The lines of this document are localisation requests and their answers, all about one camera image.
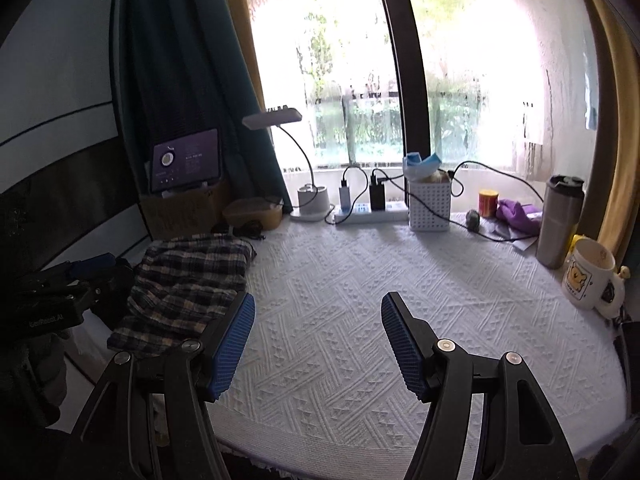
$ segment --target charger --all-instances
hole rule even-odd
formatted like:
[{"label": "charger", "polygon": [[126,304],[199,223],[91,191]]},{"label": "charger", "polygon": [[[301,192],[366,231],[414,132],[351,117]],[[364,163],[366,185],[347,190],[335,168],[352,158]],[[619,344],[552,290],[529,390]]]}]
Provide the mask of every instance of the charger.
[{"label": "charger", "polygon": [[376,179],[371,173],[371,184],[369,186],[369,201],[372,211],[384,211],[386,209],[385,185],[380,179]]},{"label": "charger", "polygon": [[349,186],[347,186],[346,179],[343,179],[340,183],[340,189],[338,190],[340,193],[340,209],[343,211],[348,211],[351,209],[351,192],[349,190]]}]

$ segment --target power strip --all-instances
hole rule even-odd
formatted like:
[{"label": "power strip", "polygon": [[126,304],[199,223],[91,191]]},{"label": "power strip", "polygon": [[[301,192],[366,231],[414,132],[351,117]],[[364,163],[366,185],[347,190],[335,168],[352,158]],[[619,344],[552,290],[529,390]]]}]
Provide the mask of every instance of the power strip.
[{"label": "power strip", "polygon": [[384,222],[408,222],[409,208],[404,202],[386,202],[384,211],[372,211],[369,204],[356,204],[351,216],[349,211],[339,209],[334,215],[337,226],[350,224],[380,224]]}]

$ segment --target white mug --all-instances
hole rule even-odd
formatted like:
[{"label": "white mug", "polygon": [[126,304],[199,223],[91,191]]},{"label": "white mug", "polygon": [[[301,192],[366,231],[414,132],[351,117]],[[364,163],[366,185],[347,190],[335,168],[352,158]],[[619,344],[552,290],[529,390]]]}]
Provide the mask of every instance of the white mug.
[{"label": "white mug", "polygon": [[595,240],[578,240],[562,279],[562,293],[578,308],[595,307],[607,319],[617,317],[625,301],[625,281],[616,274],[613,254]]}]

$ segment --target desk lamp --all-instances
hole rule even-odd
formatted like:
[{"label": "desk lamp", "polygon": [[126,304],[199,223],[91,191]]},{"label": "desk lamp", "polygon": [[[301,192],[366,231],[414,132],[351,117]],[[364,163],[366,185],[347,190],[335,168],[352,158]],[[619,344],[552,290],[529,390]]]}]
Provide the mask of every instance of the desk lamp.
[{"label": "desk lamp", "polygon": [[297,140],[282,127],[283,124],[299,123],[301,120],[302,115],[299,111],[295,108],[285,106],[284,108],[279,107],[277,110],[269,110],[247,116],[242,119],[242,124],[250,130],[261,130],[263,128],[277,126],[296,143],[296,146],[305,156],[306,163],[309,165],[311,184],[305,184],[298,190],[299,205],[293,206],[294,210],[291,213],[291,219],[302,222],[319,222],[331,212],[329,194],[325,186],[316,186],[314,170],[311,167],[311,161],[309,161],[308,156],[306,156],[305,150],[303,150]]}]

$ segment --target yellow curtain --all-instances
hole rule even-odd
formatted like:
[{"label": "yellow curtain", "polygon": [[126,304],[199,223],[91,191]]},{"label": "yellow curtain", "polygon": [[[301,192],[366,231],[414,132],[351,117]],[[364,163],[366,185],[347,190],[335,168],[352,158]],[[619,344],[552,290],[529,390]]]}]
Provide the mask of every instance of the yellow curtain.
[{"label": "yellow curtain", "polygon": [[254,35],[251,31],[251,16],[249,14],[249,6],[247,0],[226,0],[231,11],[231,18],[234,21],[234,27],[240,48],[251,81],[254,84],[255,95],[258,98],[260,108],[264,110],[264,93],[262,92],[262,83],[260,82],[260,71],[258,70],[258,59],[255,55]]},{"label": "yellow curtain", "polygon": [[640,68],[626,30],[604,0],[593,0],[609,42],[618,104],[618,158],[598,241],[620,263],[640,205]]}]

